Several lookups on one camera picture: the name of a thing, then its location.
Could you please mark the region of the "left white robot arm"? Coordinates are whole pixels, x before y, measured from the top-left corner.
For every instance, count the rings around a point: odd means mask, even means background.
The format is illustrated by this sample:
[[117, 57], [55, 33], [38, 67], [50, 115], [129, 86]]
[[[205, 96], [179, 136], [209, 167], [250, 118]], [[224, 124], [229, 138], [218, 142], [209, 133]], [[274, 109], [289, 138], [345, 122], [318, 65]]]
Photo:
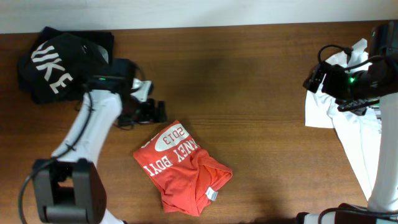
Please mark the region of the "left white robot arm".
[[83, 104], [50, 159], [38, 159], [28, 180], [43, 223], [122, 223], [107, 209], [97, 163], [109, 130], [164, 123], [165, 103], [150, 98], [152, 81], [138, 64], [114, 59], [85, 85]]

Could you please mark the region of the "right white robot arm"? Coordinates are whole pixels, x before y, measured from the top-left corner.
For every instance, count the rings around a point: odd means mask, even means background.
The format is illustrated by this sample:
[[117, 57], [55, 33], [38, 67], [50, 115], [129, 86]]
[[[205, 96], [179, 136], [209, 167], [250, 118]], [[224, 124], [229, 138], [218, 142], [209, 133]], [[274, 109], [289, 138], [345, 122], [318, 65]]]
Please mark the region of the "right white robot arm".
[[333, 128], [366, 196], [299, 213], [295, 223], [397, 222], [397, 22], [373, 28], [370, 40], [339, 47], [303, 83], [305, 124]]

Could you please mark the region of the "red orange soccer t-shirt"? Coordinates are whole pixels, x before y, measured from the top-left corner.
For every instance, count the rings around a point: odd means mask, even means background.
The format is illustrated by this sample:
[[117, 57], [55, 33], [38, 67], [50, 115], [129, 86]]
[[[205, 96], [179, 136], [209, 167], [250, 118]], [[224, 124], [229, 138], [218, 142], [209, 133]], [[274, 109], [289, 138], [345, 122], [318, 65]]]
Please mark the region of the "red orange soccer t-shirt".
[[233, 176], [176, 120], [133, 153], [158, 188], [165, 213], [198, 217]]

